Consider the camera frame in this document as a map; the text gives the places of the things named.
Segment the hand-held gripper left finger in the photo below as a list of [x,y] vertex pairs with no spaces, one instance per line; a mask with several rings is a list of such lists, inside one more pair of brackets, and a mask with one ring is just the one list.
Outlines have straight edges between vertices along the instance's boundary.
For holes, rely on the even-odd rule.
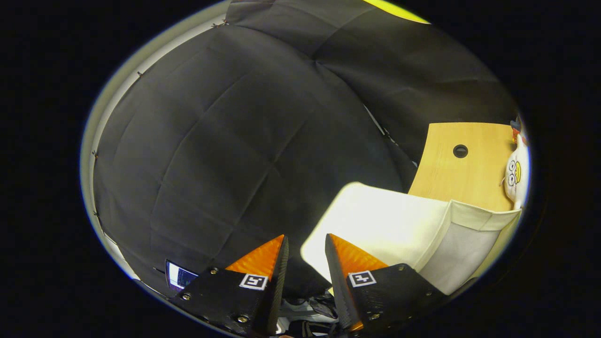
[[233,337],[275,336],[287,263],[288,237],[280,235],[226,268],[199,273],[170,303]]

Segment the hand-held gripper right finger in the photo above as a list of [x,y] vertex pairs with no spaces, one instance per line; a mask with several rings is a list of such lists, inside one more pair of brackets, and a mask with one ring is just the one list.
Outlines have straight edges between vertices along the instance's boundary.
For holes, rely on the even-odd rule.
[[332,233],[325,255],[341,335],[393,335],[447,300],[408,264],[388,265]]

